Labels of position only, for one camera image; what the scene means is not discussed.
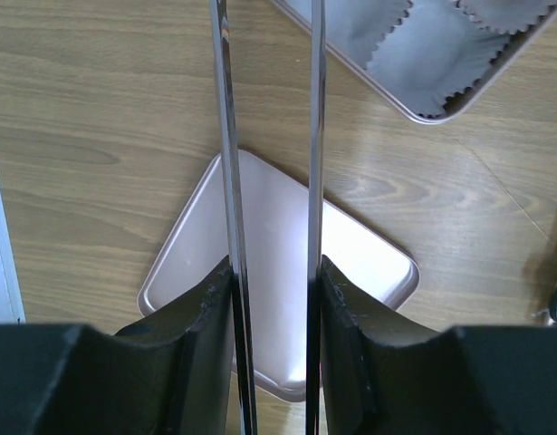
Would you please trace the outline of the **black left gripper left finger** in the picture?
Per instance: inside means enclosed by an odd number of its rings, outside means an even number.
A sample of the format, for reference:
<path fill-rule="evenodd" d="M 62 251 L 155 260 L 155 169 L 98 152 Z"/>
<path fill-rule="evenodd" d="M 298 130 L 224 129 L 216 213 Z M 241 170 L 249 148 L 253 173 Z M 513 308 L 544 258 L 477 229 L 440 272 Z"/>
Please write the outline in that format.
<path fill-rule="evenodd" d="M 221 434 L 234 339 L 232 270 L 115 334 L 0 324 L 0 434 Z"/>

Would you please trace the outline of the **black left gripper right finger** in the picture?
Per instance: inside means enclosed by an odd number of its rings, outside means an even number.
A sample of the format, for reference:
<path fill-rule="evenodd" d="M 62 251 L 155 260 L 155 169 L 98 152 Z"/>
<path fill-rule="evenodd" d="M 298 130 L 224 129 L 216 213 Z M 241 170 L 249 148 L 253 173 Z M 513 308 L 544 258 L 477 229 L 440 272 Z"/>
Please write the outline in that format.
<path fill-rule="evenodd" d="M 331 434 L 557 434 L 557 327 L 437 332 L 322 262 L 322 386 Z"/>

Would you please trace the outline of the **metal tongs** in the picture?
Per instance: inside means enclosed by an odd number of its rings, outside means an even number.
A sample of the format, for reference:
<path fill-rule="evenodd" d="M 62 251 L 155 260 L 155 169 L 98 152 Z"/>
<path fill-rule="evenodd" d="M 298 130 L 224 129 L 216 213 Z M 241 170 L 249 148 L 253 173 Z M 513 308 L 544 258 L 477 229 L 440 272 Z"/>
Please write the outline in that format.
<path fill-rule="evenodd" d="M 235 352 L 241 431 L 256 434 L 254 358 L 284 362 L 304 381 L 305 431 L 320 431 L 320 340 L 323 209 L 323 133 L 326 59 L 312 64 L 308 225 L 286 216 L 294 203 L 283 186 L 263 179 L 256 197 L 243 204 L 229 21 L 224 1 L 210 4 L 221 131 L 227 241 L 233 270 Z M 245 218 L 249 210 L 252 216 Z"/>

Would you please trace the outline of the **rose gold cookie tin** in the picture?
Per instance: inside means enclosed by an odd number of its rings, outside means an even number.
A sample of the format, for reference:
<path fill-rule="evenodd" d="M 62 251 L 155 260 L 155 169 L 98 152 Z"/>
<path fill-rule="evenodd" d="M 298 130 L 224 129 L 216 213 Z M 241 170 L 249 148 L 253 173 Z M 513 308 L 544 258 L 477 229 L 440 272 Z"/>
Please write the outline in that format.
<path fill-rule="evenodd" d="M 405 116 L 463 112 L 557 17 L 557 1 L 327 1 L 328 49 Z"/>

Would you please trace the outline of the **rose gold tin lid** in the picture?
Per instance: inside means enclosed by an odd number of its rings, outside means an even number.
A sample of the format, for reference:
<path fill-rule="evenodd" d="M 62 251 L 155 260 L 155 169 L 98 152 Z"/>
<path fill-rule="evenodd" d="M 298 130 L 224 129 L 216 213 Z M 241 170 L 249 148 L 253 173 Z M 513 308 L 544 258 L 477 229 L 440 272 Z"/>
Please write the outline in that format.
<path fill-rule="evenodd" d="M 308 190 L 254 154 L 239 154 L 254 381 L 281 400 L 305 398 Z M 214 158 L 168 234 L 139 291 L 151 314 L 200 283 L 227 255 L 223 170 Z M 358 288 L 391 307 L 416 290 L 404 251 L 330 203 L 322 251 Z"/>

